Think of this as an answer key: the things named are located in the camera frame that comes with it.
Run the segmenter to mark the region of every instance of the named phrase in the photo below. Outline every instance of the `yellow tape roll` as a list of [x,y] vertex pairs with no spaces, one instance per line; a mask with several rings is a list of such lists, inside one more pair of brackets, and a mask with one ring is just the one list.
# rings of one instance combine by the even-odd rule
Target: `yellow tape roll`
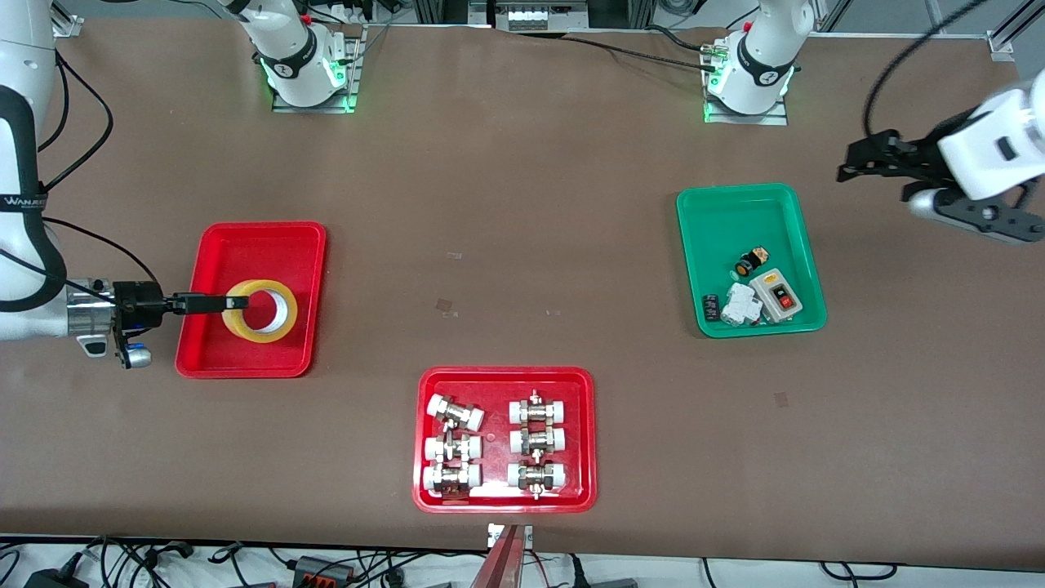
[[298,301],[291,288],[274,279],[248,279],[232,286],[226,297],[250,297],[251,293],[264,291],[276,303],[276,316],[264,329],[254,330],[243,321],[242,310],[229,310],[222,313],[222,321],[233,335],[247,339],[252,344],[274,344],[279,342],[294,329],[298,322]]

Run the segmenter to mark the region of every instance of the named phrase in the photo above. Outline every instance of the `red object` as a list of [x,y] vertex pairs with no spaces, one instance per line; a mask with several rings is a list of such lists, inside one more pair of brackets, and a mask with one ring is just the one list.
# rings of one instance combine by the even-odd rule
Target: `red object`
[[[233,335],[220,315],[184,317],[175,366],[186,378],[297,378],[308,370],[323,280],[326,229],[319,222],[218,222],[200,238],[192,291],[225,293],[247,279],[275,279],[294,291],[298,321],[275,344]],[[243,311],[255,329],[275,314],[272,298],[251,297]]]
[[[595,382],[579,368],[433,368],[421,377],[414,437],[414,503],[425,513],[583,513],[598,496],[595,449]],[[545,457],[565,467],[566,485],[545,492],[539,500],[508,486],[508,465],[521,455],[511,454],[508,432],[519,430],[508,421],[508,403],[530,398],[533,391],[544,402],[562,401],[566,449]],[[464,499],[444,500],[424,489],[421,471],[425,438],[437,437],[443,424],[428,417],[433,395],[449,397],[456,404],[473,404],[486,411],[479,437],[483,439],[483,486]]]

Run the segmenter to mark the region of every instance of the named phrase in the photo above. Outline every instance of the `table surface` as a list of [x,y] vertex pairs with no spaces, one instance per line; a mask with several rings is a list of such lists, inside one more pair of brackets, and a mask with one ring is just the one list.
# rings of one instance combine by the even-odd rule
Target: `table surface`
[[[696,58],[653,34],[599,39]],[[904,43],[811,39],[791,124],[765,127],[702,122],[689,70],[396,27],[367,58],[355,114],[289,116],[268,111],[235,23],[88,22],[60,48],[116,127],[48,212],[130,246],[169,289],[187,287],[212,222],[322,221],[315,362],[297,380],[186,380],[176,319],[147,336],[144,371],[72,342],[0,347],[0,525],[479,548],[488,522],[525,521],[551,551],[1045,567],[1045,249],[916,219],[902,180],[834,181]],[[921,136],[1014,78],[984,42],[933,42],[890,83],[876,127]],[[102,124],[74,87],[42,177]],[[711,340],[675,197],[761,182],[799,194],[830,319]],[[59,230],[71,275],[139,275]],[[417,382],[454,364],[594,375],[594,509],[416,509]]]

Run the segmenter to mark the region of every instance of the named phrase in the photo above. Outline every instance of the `cable connector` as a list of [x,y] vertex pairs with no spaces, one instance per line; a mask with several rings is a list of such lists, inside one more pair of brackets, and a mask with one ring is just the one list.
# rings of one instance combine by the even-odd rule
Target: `cable connector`
[[591,588],[591,585],[587,582],[587,578],[584,575],[584,566],[581,565],[581,559],[576,554],[570,554],[570,559],[574,561],[574,588]]
[[294,565],[294,584],[292,586],[348,588],[352,578],[352,566],[302,556]]
[[56,569],[34,571],[25,582],[25,588],[91,588],[87,582],[76,580],[72,575],[66,578],[64,574],[65,566],[62,571]]
[[403,588],[407,582],[407,574],[399,568],[392,568],[385,572],[385,579],[388,582],[389,588]]

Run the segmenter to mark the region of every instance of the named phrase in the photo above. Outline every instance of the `metal mounting plate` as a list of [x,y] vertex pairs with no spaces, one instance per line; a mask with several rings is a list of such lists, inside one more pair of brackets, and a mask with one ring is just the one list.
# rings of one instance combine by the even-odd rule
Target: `metal mounting plate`
[[[712,55],[701,54],[700,63],[718,67]],[[787,95],[787,87],[776,103],[767,112],[762,114],[741,114],[730,110],[718,96],[707,91],[707,85],[712,81],[712,73],[702,71],[700,78],[703,80],[701,89],[704,94],[704,122],[726,122],[729,124],[765,124],[769,126],[787,125],[787,108],[784,104],[784,96]]]

